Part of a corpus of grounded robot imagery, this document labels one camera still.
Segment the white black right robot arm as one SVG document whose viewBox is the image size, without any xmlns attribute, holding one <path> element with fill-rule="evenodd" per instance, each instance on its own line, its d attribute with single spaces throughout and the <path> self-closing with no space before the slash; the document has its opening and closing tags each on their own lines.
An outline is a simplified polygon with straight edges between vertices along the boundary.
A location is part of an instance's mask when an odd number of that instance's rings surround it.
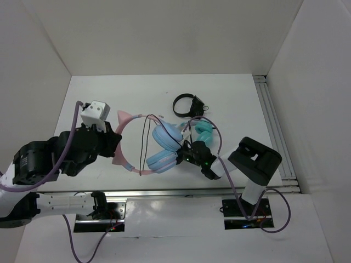
<svg viewBox="0 0 351 263">
<path fill-rule="evenodd" d="M 247 178 L 241 194 L 239 208 L 246 215 L 258 209 L 261 194 L 271 181 L 282 162 L 282 156 L 272 148 L 249 137 L 244 137 L 237 149 L 222 156 L 215 156 L 203 141 L 188 142 L 177 151 L 176 163 L 189 162 L 201 168 L 210 180 L 218 180 L 233 170 L 239 170 Z"/>
</svg>

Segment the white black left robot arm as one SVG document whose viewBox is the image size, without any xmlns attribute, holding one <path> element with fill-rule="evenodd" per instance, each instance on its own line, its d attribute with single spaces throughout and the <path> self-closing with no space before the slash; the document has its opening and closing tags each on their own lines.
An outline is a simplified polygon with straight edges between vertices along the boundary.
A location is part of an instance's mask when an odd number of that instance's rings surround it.
<svg viewBox="0 0 351 263">
<path fill-rule="evenodd" d="M 47 141 L 33 141 L 23 146 L 1 177 L 1 228 L 27 225 L 33 219 L 50 215 L 84 214 L 101 219 L 108 213 L 103 192 L 86 195 L 55 196 L 39 193 L 36 184 L 49 176 L 54 182 L 61 174 L 76 176 L 97 157 L 114 157 L 122 139 L 112 131 L 96 125 L 81 125 L 74 133 L 62 132 Z"/>
</svg>

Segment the pink blue cat-ear headphones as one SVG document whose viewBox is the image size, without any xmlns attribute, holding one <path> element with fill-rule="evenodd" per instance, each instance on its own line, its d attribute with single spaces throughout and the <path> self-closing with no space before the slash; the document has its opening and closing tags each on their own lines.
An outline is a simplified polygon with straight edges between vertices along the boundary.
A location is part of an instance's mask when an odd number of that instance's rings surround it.
<svg viewBox="0 0 351 263">
<path fill-rule="evenodd" d="M 115 150 L 115 156 L 112 159 L 112 164 L 122 166 L 127 171 L 138 173 L 140 176 L 161 174 L 172 169 L 176 165 L 177 151 L 181 148 L 180 143 L 183 141 L 183 133 L 175 125 L 167 123 L 155 115 L 132 116 L 121 110 L 117 111 L 117 118 L 118 127 L 116 129 L 116 134 L 118 135 L 121 135 L 124 128 L 135 119 L 145 118 L 155 121 L 157 125 L 153 129 L 151 135 L 163 150 L 145 160 L 148 166 L 148 169 L 145 170 L 144 168 L 137 169 L 131 165 L 124 157 L 121 146 L 118 145 Z"/>
</svg>

